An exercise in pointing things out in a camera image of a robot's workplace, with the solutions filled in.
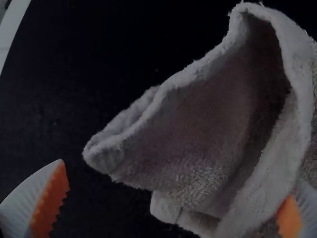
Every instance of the orange serrated edge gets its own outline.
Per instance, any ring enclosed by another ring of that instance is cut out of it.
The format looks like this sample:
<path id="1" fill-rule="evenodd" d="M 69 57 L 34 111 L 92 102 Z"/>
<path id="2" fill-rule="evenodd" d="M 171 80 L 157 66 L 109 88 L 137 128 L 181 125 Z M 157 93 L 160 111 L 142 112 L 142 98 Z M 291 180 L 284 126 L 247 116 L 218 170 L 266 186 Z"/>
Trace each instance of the orange serrated edge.
<path id="1" fill-rule="evenodd" d="M 289 195 L 280 206 L 276 221 L 279 225 L 278 233 L 283 238 L 296 238 L 298 236 L 303 223 L 293 195 Z"/>
<path id="2" fill-rule="evenodd" d="M 69 191 L 65 163 L 61 161 L 48 181 L 32 215 L 30 228 L 34 238 L 49 238 L 59 207 Z"/>

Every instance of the towel fold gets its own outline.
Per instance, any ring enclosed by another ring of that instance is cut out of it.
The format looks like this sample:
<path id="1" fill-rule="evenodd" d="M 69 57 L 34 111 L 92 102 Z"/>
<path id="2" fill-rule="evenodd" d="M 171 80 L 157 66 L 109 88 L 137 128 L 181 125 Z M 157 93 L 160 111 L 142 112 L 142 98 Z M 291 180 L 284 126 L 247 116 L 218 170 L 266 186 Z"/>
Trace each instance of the towel fold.
<path id="1" fill-rule="evenodd" d="M 305 155 L 303 177 L 317 181 L 316 49 L 281 12 L 240 3 L 223 41 L 117 115 L 84 160 L 154 191 L 150 210 L 163 222 L 243 237 L 274 217 Z"/>

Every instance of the dark background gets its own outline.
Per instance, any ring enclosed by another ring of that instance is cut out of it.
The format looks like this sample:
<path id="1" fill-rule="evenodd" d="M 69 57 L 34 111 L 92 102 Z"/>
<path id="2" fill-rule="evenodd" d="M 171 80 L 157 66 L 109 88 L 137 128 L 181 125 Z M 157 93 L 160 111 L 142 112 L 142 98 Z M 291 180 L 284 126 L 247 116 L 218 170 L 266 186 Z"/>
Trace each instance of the dark background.
<path id="1" fill-rule="evenodd" d="M 62 158 L 71 191 L 52 237 L 193 237 L 149 214 L 149 192 L 111 183 L 81 152 L 146 89 L 219 44 L 238 2 L 32 0 L 0 77 L 0 201 Z M 312 6 L 264 5 L 317 38 Z"/>

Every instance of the white surface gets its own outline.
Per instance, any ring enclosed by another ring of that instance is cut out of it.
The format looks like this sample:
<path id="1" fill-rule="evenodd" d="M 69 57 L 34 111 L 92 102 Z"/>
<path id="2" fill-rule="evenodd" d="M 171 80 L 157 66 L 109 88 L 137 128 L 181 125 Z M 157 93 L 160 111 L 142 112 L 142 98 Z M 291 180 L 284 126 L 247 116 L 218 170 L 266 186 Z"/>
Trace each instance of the white surface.
<path id="1" fill-rule="evenodd" d="M 15 33 L 31 0 L 12 0 L 0 24 L 0 74 L 9 53 Z"/>

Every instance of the terry cloth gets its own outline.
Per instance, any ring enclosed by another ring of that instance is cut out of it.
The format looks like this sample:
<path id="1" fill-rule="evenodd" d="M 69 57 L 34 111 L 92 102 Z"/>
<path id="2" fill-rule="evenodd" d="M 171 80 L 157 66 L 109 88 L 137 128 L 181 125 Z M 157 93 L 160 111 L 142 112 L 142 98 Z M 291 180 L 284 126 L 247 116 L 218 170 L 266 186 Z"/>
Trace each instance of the terry cloth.
<path id="1" fill-rule="evenodd" d="M 153 191 L 155 217 L 203 238 L 243 237 L 274 218 L 305 156 L 302 175 L 317 184 L 314 40 L 262 5 L 229 16 L 218 46 L 146 91 L 83 152 L 114 181 Z"/>

